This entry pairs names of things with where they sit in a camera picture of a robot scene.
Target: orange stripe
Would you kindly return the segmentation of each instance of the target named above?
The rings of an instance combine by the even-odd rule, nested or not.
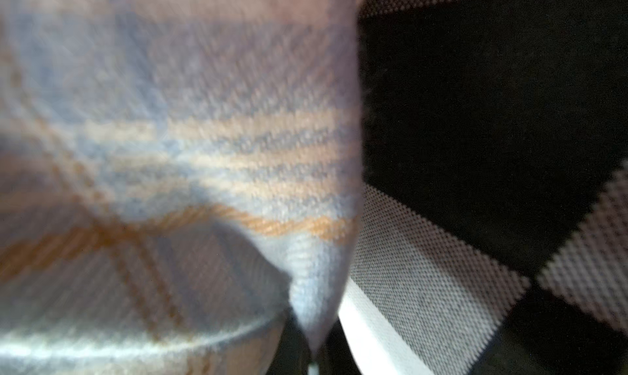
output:
[[[114,263],[115,270],[120,275],[122,282],[129,290],[129,294],[131,296],[131,299],[133,300],[134,307],[137,312],[139,312],[139,316],[142,318],[142,321],[145,323],[146,330],[155,342],[161,342],[161,337],[157,332],[157,323],[155,323],[155,321],[151,317],[151,310],[149,309],[148,304],[144,299],[144,296],[142,296],[139,288],[131,279],[131,273],[126,262],[122,259],[122,254],[120,253],[120,250],[115,246],[110,247],[109,258]]]
[[[193,355],[189,354],[188,360],[187,360],[187,370],[185,371],[185,375],[192,375],[194,373],[194,361],[192,359],[193,359]]]
[[[169,213],[161,219],[152,219],[146,222],[125,225],[115,222],[108,226],[95,224],[90,228],[74,227],[62,234],[49,234],[36,242],[18,241],[0,251],[3,267],[0,268],[0,282],[8,281],[26,269],[44,270],[59,260],[70,261],[81,254],[92,253],[131,242],[135,246],[145,238],[163,236],[184,226],[200,222],[209,217],[219,217],[240,223],[247,230],[268,237],[283,236],[292,232],[308,232],[325,241],[334,241],[338,244],[349,239],[357,232],[358,219],[338,219],[329,217],[310,217],[301,221],[274,221],[239,211],[224,205],[187,207],[180,212]],[[71,243],[78,235],[83,239],[67,251],[67,243]],[[146,249],[137,247],[146,267],[159,281],[158,289],[166,301],[169,314],[173,314],[171,297],[161,278],[157,280],[158,271]],[[181,322],[180,315],[173,315],[175,322]]]
[[[201,370],[202,375],[208,375],[209,370],[212,368],[212,364],[210,362],[211,354],[212,354],[211,350],[208,350],[207,353],[203,355],[203,369]]]
[[[277,167],[290,164],[329,164],[341,160],[348,160],[360,155],[361,142],[328,142],[322,145],[296,146],[282,151],[263,151],[258,153],[238,153],[235,155],[213,155],[196,153],[186,158],[190,165],[197,168],[228,168],[228,169],[256,169]]]
[[[169,136],[177,140],[236,140],[241,136],[278,135],[335,129],[340,126],[360,125],[359,108],[351,110],[275,112],[272,116],[259,112],[253,116],[236,116],[223,120],[169,120]]]
[[[158,194],[168,194],[172,191],[189,191],[191,180],[186,177],[167,177],[165,179],[130,185],[124,191],[124,196],[129,198],[146,199]],[[326,198],[347,192],[358,194],[362,187],[362,179],[339,179],[330,175],[324,179],[294,181],[294,180],[257,180],[252,182],[221,179],[213,176],[200,177],[195,180],[197,185],[208,191],[225,192],[241,198],[256,199],[306,199]],[[21,207],[19,198],[7,206],[18,209]]]
[[[17,89],[18,94],[20,95],[20,101],[24,105],[25,108],[32,111],[36,116],[41,118],[41,115],[38,115],[38,112],[35,109],[34,104],[31,101],[30,96],[24,89],[22,85],[21,72],[19,68],[16,68],[15,62],[11,59],[11,52],[8,52],[9,56],[9,65],[11,68],[11,82],[12,87]],[[63,142],[59,139],[57,134],[54,133],[48,126],[46,121],[42,119],[36,119],[35,122],[39,124],[40,132],[37,135],[30,134],[26,126],[24,126],[23,122],[20,122],[20,127],[22,129],[21,133],[26,136],[26,138],[35,144],[42,144],[41,136],[48,136],[49,141],[61,151],[61,155],[64,159],[66,159],[65,163],[69,163],[69,166],[74,167],[74,174],[78,176],[79,179],[82,180],[83,185],[87,189],[92,190],[92,201],[102,199],[103,196],[98,191],[96,191],[93,186],[94,182],[92,178],[87,175],[87,171],[80,162],[74,160],[74,156],[72,153],[64,148]],[[51,164],[51,172],[58,180],[59,184],[65,189],[69,190],[70,186],[64,180],[63,175],[61,174],[61,170],[59,167],[53,163],[54,158],[50,153],[44,152],[45,157],[50,161]],[[91,217],[94,226],[85,232],[85,230],[81,230],[81,228],[74,228],[67,232],[65,235],[47,235],[47,237],[42,238],[39,243],[29,244],[23,243],[22,247],[17,247],[16,251],[12,251],[11,248],[8,251],[11,251],[12,256],[6,257],[8,251],[0,252],[0,260],[3,261],[4,268],[0,268],[0,281],[8,280],[11,277],[16,276],[20,272],[24,271],[24,269],[28,266],[38,269],[46,269],[50,265],[52,265],[58,259],[74,259],[81,252],[91,252],[95,249],[99,249],[102,247],[109,248],[109,256],[111,257],[115,269],[122,279],[124,285],[127,286],[127,289],[130,293],[131,299],[134,303],[134,308],[138,311],[142,321],[146,325],[146,329],[148,333],[153,337],[155,341],[160,341],[160,336],[157,332],[157,325],[155,321],[151,318],[150,309],[146,305],[146,301],[142,296],[140,290],[137,285],[133,283],[131,280],[131,273],[126,265],[126,262],[122,259],[119,250],[113,245],[114,243],[119,243],[120,238],[113,238],[107,230],[104,229],[102,224],[98,223],[98,220],[90,213],[90,210],[87,209],[83,203],[79,202],[79,205],[85,211],[89,217]],[[108,213],[108,207],[103,207],[103,209]],[[95,240],[81,240],[80,245],[76,245],[72,248],[71,251],[64,251],[67,248],[63,248],[63,245],[66,243],[72,243],[72,239],[76,238],[78,234],[86,234],[90,235]],[[45,254],[43,258],[37,257],[37,255]]]

